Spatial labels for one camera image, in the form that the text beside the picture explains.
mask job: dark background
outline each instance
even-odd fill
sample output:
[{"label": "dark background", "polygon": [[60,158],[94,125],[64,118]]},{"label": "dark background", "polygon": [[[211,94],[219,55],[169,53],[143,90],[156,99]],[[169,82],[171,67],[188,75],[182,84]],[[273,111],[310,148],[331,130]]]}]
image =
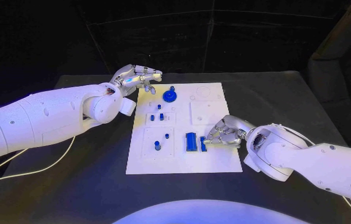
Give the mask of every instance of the dark background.
[{"label": "dark background", "polygon": [[350,0],[2,0],[0,106],[52,89],[64,74],[113,74],[129,63],[165,73],[298,70],[351,144],[349,6]]}]

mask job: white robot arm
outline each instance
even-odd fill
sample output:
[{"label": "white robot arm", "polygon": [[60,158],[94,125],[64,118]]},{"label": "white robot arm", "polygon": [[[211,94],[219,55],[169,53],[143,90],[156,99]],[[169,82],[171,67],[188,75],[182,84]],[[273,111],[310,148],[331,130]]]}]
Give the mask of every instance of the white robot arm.
[{"label": "white robot arm", "polygon": [[162,80],[161,71],[128,65],[109,83],[45,91],[2,107],[0,156],[63,142],[109,123],[119,112],[130,116],[136,103],[125,96],[136,87],[155,94],[151,80]]},{"label": "white robot arm", "polygon": [[242,139],[249,151],[245,162],[258,172],[286,181],[297,171],[318,188],[351,197],[351,148],[315,145],[288,127],[276,124],[255,127],[232,115],[217,123],[204,143],[240,148]]}]

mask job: blue round knob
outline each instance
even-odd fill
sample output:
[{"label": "blue round knob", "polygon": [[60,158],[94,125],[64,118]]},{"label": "blue round knob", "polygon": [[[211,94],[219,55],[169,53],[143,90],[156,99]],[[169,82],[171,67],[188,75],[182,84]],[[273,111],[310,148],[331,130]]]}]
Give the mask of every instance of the blue round knob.
[{"label": "blue round knob", "polygon": [[171,86],[171,89],[169,89],[169,91],[167,91],[165,93],[164,93],[164,100],[167,101],[167,102],[174,102],[175,100],[177,100],[177,98],[178,98],[178,94],[177,94],[177,92],[175,92],[175,89],[174,89],[174,86]]}]

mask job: robotic hand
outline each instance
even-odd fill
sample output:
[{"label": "robotic hand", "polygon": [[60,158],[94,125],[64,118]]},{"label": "robotic hand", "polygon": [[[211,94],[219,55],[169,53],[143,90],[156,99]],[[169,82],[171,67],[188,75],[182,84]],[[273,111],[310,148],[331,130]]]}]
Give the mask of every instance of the robotic hand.
[{"label": "robotic hand", "polygon": [[45,91],[2,107],[0,156],[63,142],[109,123],[119,111],[130,116],[136,103],[125,96],[136,87],[155,94],[151,80],[162,80],[161,71],[128,65],[109,83]]},{"label": "robotic hand", "polygon": [[286,181],[297,171],[318,188],[351,197],[349,147],[327,143],[315,145],[291,128],[278,124],[256,127],[232,115],[220,120],[204,143],[240,148],[242,139],[247,141],[249,151],[245,162],[258,172]]}]

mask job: table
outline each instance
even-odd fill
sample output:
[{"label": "table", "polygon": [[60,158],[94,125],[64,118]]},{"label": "table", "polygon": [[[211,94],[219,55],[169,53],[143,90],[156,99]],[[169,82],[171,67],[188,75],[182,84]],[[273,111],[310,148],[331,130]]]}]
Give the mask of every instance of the table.
[{"label": "table", "polygon": [[[57,88],[99,84],[112,76],[63,76]],[[315,143],[346,142],[297,71],[165,74],[164,84],[221,82],[232,115],[255,125],[282,123]],[[129,98],[138,100],[138,92]],[[77,136],[73,149],[47,171],[0,181],[0,220],[6,223],[112,223],[164,202],[216,199],[252,204],[311,223],[351,223],[341,196],[294,172],[286,182],[258,173],[126,175],[135,115],[123,114]],[[34,148],[6,175],[50,166],[71,140]],[[240,149],[242,162],[247,155]]]}]

